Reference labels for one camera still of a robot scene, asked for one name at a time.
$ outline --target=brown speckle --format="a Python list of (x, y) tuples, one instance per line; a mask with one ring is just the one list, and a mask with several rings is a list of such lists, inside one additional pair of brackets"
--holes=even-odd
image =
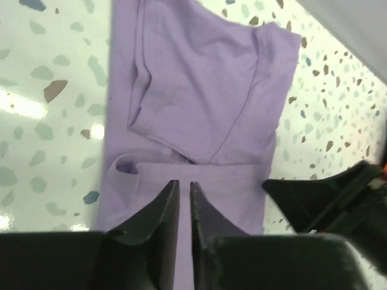
[(87, 140), (90, 139), (90, 136), (91, 136), (91, 132), (89, 129), (83, 129), (80, 131), (80, 134), (85, 137)]
[(284, 0), (276, 0), (281, 9), (284, 8)]
[(301, 45), (303, 48), (306, 48), (308, 45), (308, 41), (307, 41), (307, 38), (305, 36), (302, 38)]
[(288, 101), (289, 101), (289, 104), (291, 104), (296, 100), (297, 100), (297, 97), (290, 97)]
[(288, 21), (286, 29), (291, 32), (291, 21)]
[(53, 101), (66, 87), (67, 80), (55, 80), (51, 82), (44, 90), (43, 95), (47, 103)]
[(251, 20), (249, 22), (250, 25), (258, 25), (258, 23), (259, 23), (258, 16), (254, 16), (253, 18), (251, 18)]
[(325, 151), (328, 152), (333, 147), (333, 141), (328, 141)]
[(324, 74), (327, 75), (329, 73), (329, 66), (324, 65)]

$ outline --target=purple fabric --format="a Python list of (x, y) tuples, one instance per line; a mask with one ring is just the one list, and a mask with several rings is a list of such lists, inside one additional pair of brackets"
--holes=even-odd
[(179, 179), (174, 289), (194, 288), (191, 181), (236, 226), (262, 233), (260, 185), (300, 42), (276, 24), (227, 22), (195, 0), (114, 1), (96, 227), (115, 227)]

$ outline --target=folded shirt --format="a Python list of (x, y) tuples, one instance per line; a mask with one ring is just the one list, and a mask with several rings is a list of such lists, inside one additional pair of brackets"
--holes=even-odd
[(195, 0), (115, 0), (112, 20), (96, 228), (121, 224), (179, 179), (174, 289), (191, 290), (189, 183), (237, 227), (262, 233), (260, 185), (301, 38), (227, 22)]

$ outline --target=terrazzo surface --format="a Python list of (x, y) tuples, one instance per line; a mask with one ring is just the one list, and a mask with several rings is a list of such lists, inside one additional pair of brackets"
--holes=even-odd
[[(200, 2), (230, 21), (275, 21), (303, 36), (273, 178), (322, 179), (379, 160), (387, 86), (295, 0)], [(110, 1), (0, 0), (0, 231), (89, 229), (99, 197), (110, 11)], [(269, 199), (265, 232), (292, 233)], [(359, 261), (370, 288), (387, 289)]]

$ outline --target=blue speckle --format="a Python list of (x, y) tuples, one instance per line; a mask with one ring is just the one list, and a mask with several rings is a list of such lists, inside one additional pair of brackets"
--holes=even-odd
[(41, 0), (19, 0), (19, 3), (37, 11), (44, 11), (46, 9), (46, 5)]
[(87, 195), (83, 197), (83, 202), (85, 204), (93, 204), (97, 201), (99, 196), (99, 192), (96, 192), (95, 190), (92, 190)]

